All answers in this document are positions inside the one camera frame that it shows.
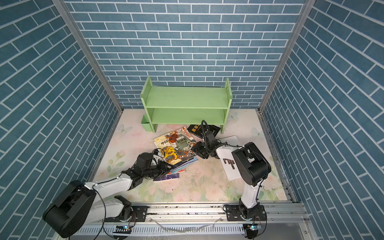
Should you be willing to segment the blue sci-fi magazine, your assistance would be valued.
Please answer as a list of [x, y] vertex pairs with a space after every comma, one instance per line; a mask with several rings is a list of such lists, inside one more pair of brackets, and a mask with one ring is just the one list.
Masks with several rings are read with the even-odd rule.
[[181, 170], [195, 163], [197, 160], [198, 158], [196, 156], [189, 158], [187, 160], [181, 160], [180, 162], [173, 165], [173, 168], [170, 171], [170, 174], [176, 174], [180, 172]]

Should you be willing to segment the white book with brown bars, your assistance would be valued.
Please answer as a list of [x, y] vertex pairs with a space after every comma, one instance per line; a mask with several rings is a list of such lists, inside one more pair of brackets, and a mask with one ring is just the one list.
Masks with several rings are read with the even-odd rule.
[[222, 142], [228, 143], [228, 145], [221, 146], [216, 150], [216, 153], [222, 163], [224, 171], [229, 181], [240, 179], [243, 180], [239, 171], [239, 168], [235, 162], [232, 152], [238, 149], [237, 146], [242, 147], [243, 145], [237, 138], [237, 136], [231, 136], [221, 139]]

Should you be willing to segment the green red illustrated comic book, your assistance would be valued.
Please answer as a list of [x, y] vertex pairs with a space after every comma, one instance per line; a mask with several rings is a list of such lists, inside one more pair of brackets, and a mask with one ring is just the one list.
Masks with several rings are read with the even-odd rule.
[[166, 133], [154, 140], [157, 148], [172, 146], [175, 149], [186, 151], [190, 158], [196, 154], [192, 151], [192, 147], [197, 143], [186, 127]]

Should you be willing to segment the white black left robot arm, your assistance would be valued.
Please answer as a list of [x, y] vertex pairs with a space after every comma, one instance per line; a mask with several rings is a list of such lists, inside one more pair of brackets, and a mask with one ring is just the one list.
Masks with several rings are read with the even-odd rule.
[[43, 213], [42, 219], [62, 238], [69, 238], [83, 225], [116, 218], [131, 222], [132, 203], [121, 195], [140, 185], [144, 179], [157, 180], [175, 167], [153, 153], [142, 153], [129, 169], [102, 181], [70, 182]]

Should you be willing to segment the black book with gold text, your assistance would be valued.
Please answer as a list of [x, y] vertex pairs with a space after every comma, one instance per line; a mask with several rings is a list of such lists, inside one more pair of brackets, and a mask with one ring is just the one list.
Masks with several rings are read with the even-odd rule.
[[[195, 135], [201, 139], [203, 138], [203, 130], [201, 125], [190, 125], [187, 129], [192, 135]], [[221, 128], [215, 125], [208, 125], [205, 126], [205, 131], [210, 131], [214, 134], [214, 136], [216, 136], [221, 131]]]

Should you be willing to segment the yellow red illustrated book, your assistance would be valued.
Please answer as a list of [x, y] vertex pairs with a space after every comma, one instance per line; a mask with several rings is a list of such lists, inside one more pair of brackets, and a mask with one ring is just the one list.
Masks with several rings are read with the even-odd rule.
[[165, 161], [174, 167], [179, 167], [190, 159], [188, 152], [175, 149], [172, 146], [165, 146], [162, 150]]

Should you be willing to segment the dark purple book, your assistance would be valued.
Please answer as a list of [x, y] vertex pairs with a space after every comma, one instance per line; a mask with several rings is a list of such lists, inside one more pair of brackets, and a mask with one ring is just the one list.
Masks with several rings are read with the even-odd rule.
[[166, 174], [163, 177], [154, 179], [154, 182], [173, 180], [173, 179], [178, 179], [179, 177], [180, 177], [179, 173], [176, 173], [176, 174]]

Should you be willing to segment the small green side box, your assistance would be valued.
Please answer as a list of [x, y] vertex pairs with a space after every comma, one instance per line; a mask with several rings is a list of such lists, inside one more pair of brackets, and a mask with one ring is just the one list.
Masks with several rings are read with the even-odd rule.
[[142, 127], [144, 128], [144, 130], [145, 130], [146, 132], [152, 132], [152, 131], [153, 131], [153, 130], [152, 130], [152, 126], [151, 126], [151, 124], [150, 124], [150, 121], [149, 121], [147, 115], [143, 115], [143, 118], [142, 118], [142, 120], [141, 120], [141, 125], [142, 125]]

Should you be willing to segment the green wooden two-tier shelf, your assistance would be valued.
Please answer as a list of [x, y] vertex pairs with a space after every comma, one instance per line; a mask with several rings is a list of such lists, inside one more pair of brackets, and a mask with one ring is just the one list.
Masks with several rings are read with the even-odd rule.
[[161, 87], [147, 77], [140, 97], [154, 133], [159, 124], [197, 125], [202, 120], [224, 133], [233, 93], [229, 79], [224, 87]]

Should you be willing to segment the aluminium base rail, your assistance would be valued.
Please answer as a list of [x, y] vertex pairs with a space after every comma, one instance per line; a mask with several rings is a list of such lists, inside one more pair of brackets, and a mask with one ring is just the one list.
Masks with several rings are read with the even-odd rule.
[[308, 214], [301, 203], [277, 201], [260, 203], [254, 210], [240, 205], [220, 203], [133, 205], [138, 223], [182, 224], [219, 220], [222, 222], [308, 223]]

